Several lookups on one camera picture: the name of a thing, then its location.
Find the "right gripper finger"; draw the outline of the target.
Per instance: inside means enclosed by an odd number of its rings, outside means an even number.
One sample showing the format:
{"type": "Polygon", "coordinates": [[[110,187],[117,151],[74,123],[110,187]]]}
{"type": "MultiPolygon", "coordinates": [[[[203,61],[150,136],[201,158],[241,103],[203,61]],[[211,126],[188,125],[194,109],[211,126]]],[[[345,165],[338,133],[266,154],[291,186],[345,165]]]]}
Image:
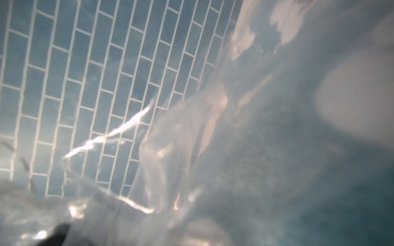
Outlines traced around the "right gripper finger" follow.
{"type": "Polygon", "coordinates": [[[37,246],[62,246],[69,233],[71,225],[69,223],[61,223],[57,225],[52,234],[41,239],[37,246]]]}

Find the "dark teal bear blanket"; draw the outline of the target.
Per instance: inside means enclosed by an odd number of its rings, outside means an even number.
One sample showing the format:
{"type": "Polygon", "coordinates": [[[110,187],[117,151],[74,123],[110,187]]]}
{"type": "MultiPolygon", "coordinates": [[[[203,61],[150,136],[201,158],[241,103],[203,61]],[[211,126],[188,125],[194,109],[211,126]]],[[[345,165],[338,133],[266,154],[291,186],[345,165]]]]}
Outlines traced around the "dark teal bear blanket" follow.
{"type": "Polygon", "coordinates": [[[393,1],[261,1],[186,225],[236,246],[394,243],[393,1]]]}

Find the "clear plastic vacuum bag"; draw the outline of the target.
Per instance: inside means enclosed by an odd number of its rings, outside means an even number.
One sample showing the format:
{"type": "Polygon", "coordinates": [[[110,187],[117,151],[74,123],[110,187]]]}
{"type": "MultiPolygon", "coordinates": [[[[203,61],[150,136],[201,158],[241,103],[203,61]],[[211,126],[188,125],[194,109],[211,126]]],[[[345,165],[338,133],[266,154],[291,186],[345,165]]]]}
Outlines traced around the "clear plastic vacuum bag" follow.
{"type": "Polygon", "coordinates": [[[261,1],[1,1],[1,245],[235,246],[184,223],[261,1]]]}

